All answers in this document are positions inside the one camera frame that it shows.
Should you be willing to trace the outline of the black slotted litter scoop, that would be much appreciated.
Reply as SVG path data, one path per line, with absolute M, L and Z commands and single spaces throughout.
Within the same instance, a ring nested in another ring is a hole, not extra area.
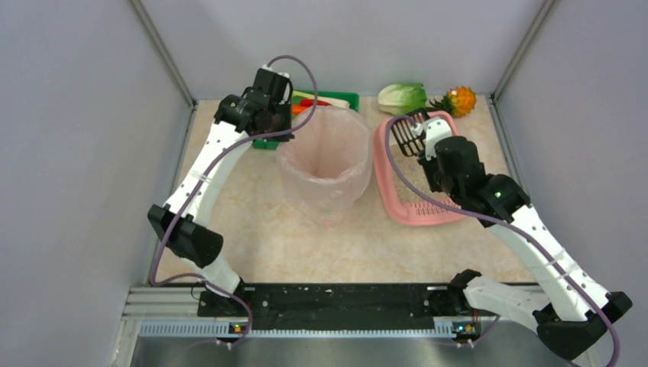
M 415 109 L 408 112 L 415 124 L 423 124 L 429 119 L 429 115 L 424 108 Z M 399 119 L 390 128 L 397 146 L 405 157 L 416 157 L 422 151 L 425 151 L 424 133 L 418 134 L 414 131 L 415 126 L 407 119 Z

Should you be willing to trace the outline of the pink plastic trash bag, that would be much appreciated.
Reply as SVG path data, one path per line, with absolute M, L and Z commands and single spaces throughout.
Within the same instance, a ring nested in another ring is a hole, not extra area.
M 300 124 L 277 149 L 284 197 L 311 221 L 338 226 L 369 185 L 372 130 L 358 112 L 335 106 L 306 109 L 293 117 Z

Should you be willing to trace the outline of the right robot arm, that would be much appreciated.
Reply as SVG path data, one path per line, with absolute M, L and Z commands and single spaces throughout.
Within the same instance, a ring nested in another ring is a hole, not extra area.
M 434 138 L 417 155 L 433 192 L 458 204 L 456 213 L 476 218 L 524 264 L 542 288 L 532 294 L 467 269 L 450 282 L 475 309 L 506 317 L 534 332 L 558 357 L 573 362 L 605 334 L 620 358 L 613 327 L 632 306 L 622 291 L 610 292 L 590 278 L 545 227 L 530 197 L 515 180 L 488 174 L 472 141 L 463 136 Z

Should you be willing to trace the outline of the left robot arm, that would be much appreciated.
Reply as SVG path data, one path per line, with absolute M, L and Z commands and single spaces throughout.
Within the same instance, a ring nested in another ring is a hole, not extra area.
M 251 136 L 290 127 L 290 74 L 263 66 L 240 96 L 226 96 L 212 118 L 207 138 L 182 182 L 148 220 L 158 238 L 190 263 L 207 289 L 223 297 L 241 283 L 222 252 L 223 237 L 208 228 L 212 208 Z

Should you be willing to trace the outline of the cat litter sand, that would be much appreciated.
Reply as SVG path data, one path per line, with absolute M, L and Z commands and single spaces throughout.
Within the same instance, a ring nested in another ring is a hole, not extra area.
M 416 157 L 405 156 L 398 145 L 391 145 L 390 151 L 394 163 L 400 169 L 403 177 L 405 177 L 419 191 L 433 197 L 435 193 L 430 190 L 424 171 L 418 164 Z M 414 193 L 397 174 L 393 173 L 393 176 L 397 197 L 401 203 L 415 203 L 422 201 L 422 199 Z

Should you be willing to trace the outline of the pink litter box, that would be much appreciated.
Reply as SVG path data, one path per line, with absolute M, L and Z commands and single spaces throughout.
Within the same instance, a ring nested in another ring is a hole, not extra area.
M 384 209 L 388 216 L 405 226 L 438 226 L 466 219 L 465 215 L 448 211 L 442 207 L 421 200 L 401 202 L 397 195 L 396 181 L 392 166 L 387 158 L 385 136 L 390 118 L 384 119 L 373 133 L 373 163 L 377 186 Z

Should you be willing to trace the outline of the orange toy carrot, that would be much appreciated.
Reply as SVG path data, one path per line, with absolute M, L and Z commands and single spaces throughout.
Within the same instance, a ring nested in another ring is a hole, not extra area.
M 294 115 L 299 115 L 300 113 L 303 113 L 303 112 L 306 111 L 307 109 L 309 109 L 309 106 L 293 105 L 293 106 L 291 107 L 291 112 L 292 112 Z

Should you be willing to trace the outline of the white toy leek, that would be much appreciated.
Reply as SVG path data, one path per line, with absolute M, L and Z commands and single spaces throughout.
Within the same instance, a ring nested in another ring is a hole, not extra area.
M 293 91 L 292 97 L 294 99 L 297 99 L 297 102 L 293 102 L 294 105 L 298 104 L 299 106 L 310 107 L 315 104 L 315 96 L 311 93 L 297 90 Z M 351 107 L 351 103 L 349 101 L 326 96 L 318 96 L 317 104 L 319 106 L 336 106 L 341 108 Z

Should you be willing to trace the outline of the red toy chili pepper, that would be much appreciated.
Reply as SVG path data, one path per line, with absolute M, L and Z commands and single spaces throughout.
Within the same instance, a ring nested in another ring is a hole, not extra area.
M 306 108 L 307 108 L 307 107 L 314 106 L 314 105 L 318 105 L 318 106 L 330 106 L 331 103 L 329 103 L 329 102 L 327 102 L 327 101 L 325 101 L 325 100 L 321 100 L 321 99 L 317 99 L 317 100 L 315 100 L 315 99 L 302 99 L 302 100 L 300 101 L 300 106 L 302 106 L 302 107 L 306 107 Z

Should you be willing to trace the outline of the toy pineapple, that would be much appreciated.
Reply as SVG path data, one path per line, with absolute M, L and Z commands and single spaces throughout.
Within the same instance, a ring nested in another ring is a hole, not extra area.
M 457 86 L 450 89 L 441 99 L 431 99 L 426 110 L 429 112 L 444 111 L 453 118 L 468 115 L 477 103 L 475 92 L 467 86 Z

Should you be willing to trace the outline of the green plastic tray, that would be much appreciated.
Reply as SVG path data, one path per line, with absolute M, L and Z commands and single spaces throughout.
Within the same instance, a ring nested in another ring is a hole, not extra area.
M 312 91 L 310 90 L 299 90 L 303 91 L 306 93 L 311 93 L 313 94 Z M 347 93 L 347 92 L 330 92 L 330 91 L 320 91 L 318 92 L 318 96 L 326 96 L 326 97 L 333 97 L 337 99 L 344 99 L 346 101 L 349 101 L 351 103 L 350 108 L 345 108 L 345 109 L 351 109 L 353 111 L 358 112 L 359 111 L 359 103 L 360 103 L 360 96 L 357 93 Z M 291 105 L 293 106 L 293 102 L 297 102 L 297 99 L 294 99 L 292 97 L 291 99 Z M 276 150 L 279 144 L 282 141 L 285 141 L 286 136 L 279 137 L 279 138 L 272 138 L 272 139 L 264 139 L 264 140 L 255 140 L 252 143 L 252 147 L 254 149 L 262 149 L 262 150 Z

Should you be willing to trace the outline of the toy cabbage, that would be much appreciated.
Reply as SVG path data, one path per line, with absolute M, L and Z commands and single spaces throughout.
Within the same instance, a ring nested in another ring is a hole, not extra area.
M 390 115 L 404 115 L 426 106 L 422 83 L 397 83 L 384 87 L 377 95 L 378 108 Z

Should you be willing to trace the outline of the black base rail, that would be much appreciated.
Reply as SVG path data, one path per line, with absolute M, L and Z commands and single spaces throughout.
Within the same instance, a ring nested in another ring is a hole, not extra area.
M 465 341 L 488 330 L 490 316 L 435 283 L 247 283 L 233 298 L 202 291 L 197 300 L 199 317 L 227 322 L 234 335 L 251 323 L 253 334 L 415 332 Z

